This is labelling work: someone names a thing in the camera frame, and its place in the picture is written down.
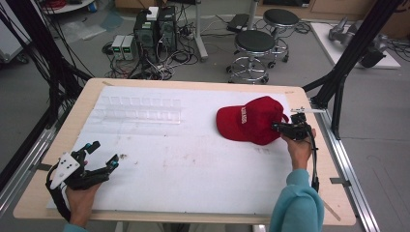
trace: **black metal pole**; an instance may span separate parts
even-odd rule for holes
[[[322,85],[318,94],[311,99],[312,104],[319,108],[327,108],[329,100],[335,95],[332,132],[337,139],[340,139],[338,129],[344,82],[347,75],[364,56],[366,49],[402,1],[403,0],[378,0],[368,13],[352,41],[344,50],[335,67],[327,75],[303,87],[307,92]]]

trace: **black stool seat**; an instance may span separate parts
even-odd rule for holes
[[[250,52],[266,52],[275,46],[275,40],[270,35],[254,30],[240,32],[235,37],[235,43]]]
[[[299,22],[299,18],[283,9],[271,9],[263,14],[263,20],[271,26],[294,26]]]

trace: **rolling stool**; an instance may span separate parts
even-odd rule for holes
[[[256,80],[263,84],[268,82],[266,66],[257,57],[272,53],[275,40],[265,32],[248,30],[235,37],[235,46],[235,54],[245,52],[247,56],[239,57],[226,68],[228,73],[232,73],[228,82],[233,83],[234,77],[251,81],[253,84]]]
[[[289,46],[283,39],[278,37],[279,30],[295,27],[299,22],[299,18],[295,14],[284,9],[271,9],[263,14],[263,20],[266,24],[275,28],[274,31],[271,32],[271,35],[275,40],[275,48],[272,52],[275,54],[275,58],[268,64],[269,69],[271,69],[275,66],[278,54],[286,52],[286,55],[282,58],[283,62],[287,62],[289,59]]]

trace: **teal sleeve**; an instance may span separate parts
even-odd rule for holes
[[[286,184],[272,213],[269,231],[322,231],[323,201],[308,184],[308,172],[304,169],[292,171]]]
[[[63,232],[88,232],[86,229],[73,224],[66,224]]]

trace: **gray floor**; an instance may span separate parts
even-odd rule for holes
[[[133,28],[132,20],[118,18],[104,1],[95,14],[77,11],[60,17],[62,23],[87,18],[84,22],[87,26],[103,24],[108,28],[107,32],[90,41],[70,43],[95,76],[104,76],[109,72],[109,62],[101,53],[102,47],[111,42],[115,35],[128,35]],[[218,21],[217,17],[204,18],[203,29],[213,23],[210,28],[218,30],[207,30],[203,34],[228,33],[224,30],[224,24]],[[177,68],[171,80],[227,82],[225,68],[235,57],[233,39],[233,36],[203,37],[209,59],[205,63]],[[304,86],[332,69],[332,63],[311,32],[307,35],[294,33],[286,41],[291,47],[289,62],[278,62],[269,70],[269,85]],[[393,52],[390,54],[401,65],[400,69],[354,69],[349,74],[344,89],[340,136],[380,230],[398,232],[410,231],[410,183],[407,180],[410,176],[410,140],[407,137],[410,131],[407,123],[410,117],[410,64]],[[46,110],[47,91],[48,86],[31,63],[22,65],[12,62],[0,71],[0,170]],[[313,90],[307,94],[312,97],[316,92]],[[0,218],[0,231],[61,230],[63,220],[14,218],[13,208],[20,194],[16,195],[6,214]],[[89,229],[113,231],[114,223],[91,222]],[[363,229],[358,222],[349,227],[325,226],[324,231]]]

